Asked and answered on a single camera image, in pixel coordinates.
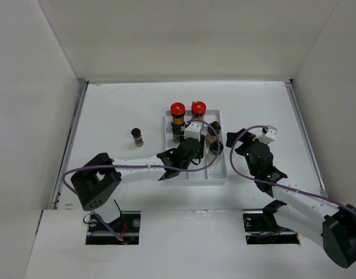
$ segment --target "white tray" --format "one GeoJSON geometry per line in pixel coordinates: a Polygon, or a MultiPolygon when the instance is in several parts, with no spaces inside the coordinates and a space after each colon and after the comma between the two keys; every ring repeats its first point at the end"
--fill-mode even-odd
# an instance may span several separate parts
{"type": "MultiPolygon", "coordinates": [[[[185,121],[190,120],[192,116],[192,112],[190,110],[186,111],[184,115],[185,121]]],[[[220,123],[219,110],[207,110],[205,113],[204,120],[208,123],[212,123],[213,121],[218,121],[220,123]]],[[[206,135],[208,128],[204,127],[204,132],[206,135]]],[[[165,150],[170,148],[177,147],[178,144],[173,142],[173,134],[172,134],[172,115],[168,110],[165,113],[165,150]]],[[[200,167],[204,167],[208,164],[207,162],[207,151],[208,147],[205,143],[204,149],[204,157],[201,159],[201,163],[196,166],[194,164],[190,164],[188,169],[198,169],[200,167]]],[[[194,172],[187,173],[181,172],[177,177],[165,180],[165,183],[168,184],[180,184],[180,185],[223,185],[227,179],[227,167],[224,154],[220,162],[210,166],[209,168],[194,172]]]]}

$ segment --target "red bottle cap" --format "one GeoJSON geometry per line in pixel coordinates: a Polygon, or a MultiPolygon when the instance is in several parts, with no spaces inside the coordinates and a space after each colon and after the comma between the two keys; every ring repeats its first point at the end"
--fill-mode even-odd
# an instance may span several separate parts
{"type": "Polygon", "coordinates": [[[207,110],[207,106],[203,102],[197,101],[192,103],[191,110],[196,115],[203,115],[207,110]]]}
{"type": "Polygon", "coordinates": [[[170,107],[170,112],[174,115],[183,115],[186,112],[186,108],[182,103],[174,103],[170,107]]]}

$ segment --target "bottle with red lid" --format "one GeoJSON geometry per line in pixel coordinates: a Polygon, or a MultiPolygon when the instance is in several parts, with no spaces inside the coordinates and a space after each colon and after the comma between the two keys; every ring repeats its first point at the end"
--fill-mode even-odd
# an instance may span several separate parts
{"type": "Polygon", "coordinates": [[[184,126],[184,114],[186,113],[186,107],[182,103],[174,103],[170,107],[170,113],[172,114],[173,126],[184,126]]]}
{"type": "Polygon", "coordinates": [[[204,115],[207,111],[207,106],[201,101],[196,101],[192,102],[191,110],[193,119],[204,120],[204,115]]]}

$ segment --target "white wall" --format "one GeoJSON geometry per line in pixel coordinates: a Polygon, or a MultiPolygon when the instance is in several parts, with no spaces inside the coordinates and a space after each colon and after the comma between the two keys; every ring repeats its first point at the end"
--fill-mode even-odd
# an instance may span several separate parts
{"type": "Polygon", "coordinates": [[[77,90],[37,0],[1,0],[0,278],[24,278],[77,90]]]}
{"type": "Polygon", "coordinates": [[[340,0],[293,86],[328,194],[356,206],[356,0],[340,0]]]}
{"type": "Polygon", "coordinates": [[[338,0],[39,0],[78,77],[293,78],[338,0]]]}

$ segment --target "small bottle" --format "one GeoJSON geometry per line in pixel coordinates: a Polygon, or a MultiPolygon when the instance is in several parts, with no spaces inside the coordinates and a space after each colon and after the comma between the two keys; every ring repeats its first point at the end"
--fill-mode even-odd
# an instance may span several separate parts
{"type": "MultiPolygon", "coordinates": [[[[220,127],[219,123],[217,121],[214,121],[214,122],[211,123],[211,126],[217,132],[218,136],[220,136],[221,127],[220,127]]],[[[215,137],[215,134],[213,133],[212,129],[210,129],[209,127],[208,127],[207,135],[205,136],[205,140],[207,141],[207,145],[210,145],[212,142],[217,140],[217,138],[215,137]]]]}
{"type": "Polygon", "coordinates": [[[139,130],[138,128],[134,128],[131,131],[131,135],[134,138],[134,142],[135,142],[136,146],[137,147],[142,147],[143,146],[143,139],[142,139],[141,130],[139,130]]]}
{"type": "Polygon", "coordinates": [[[186,113],[186,107],[182,103],[174,103],[170,107],[170,113],[173,120],[172,125],[184,126],[184,114],[186,113]]]}
{"type": "MultiPolygon", "coordinates": [[[[219,142],[219,155],[217,157],[217,159],[215,160],[214,164],[217,164],[220,162],[220,160],[223,157],[223,144],[221,142],[219,142]]],[[[207,153],[207,162],[210,163],[211,161],[213,161],[215,155],[217,154],[217,150],[218,150],[218,142],[217,140],[212,142],[209,146],[209,150],[207,153]]]]}
{"type": "Polygon", "coordinates": [[[193,119],[204,120],[204,114],[207,111],[207,106],[201,101],[196,101],[192,103],[191,110],[193,119]]]}
{"type": "Polygon", "coordinates": [[[174,125],[172,127],[172,133],[173,133],[173,141],[174,142],[180,142],[180,132],[181,132],[181,127],[174,125]]]}

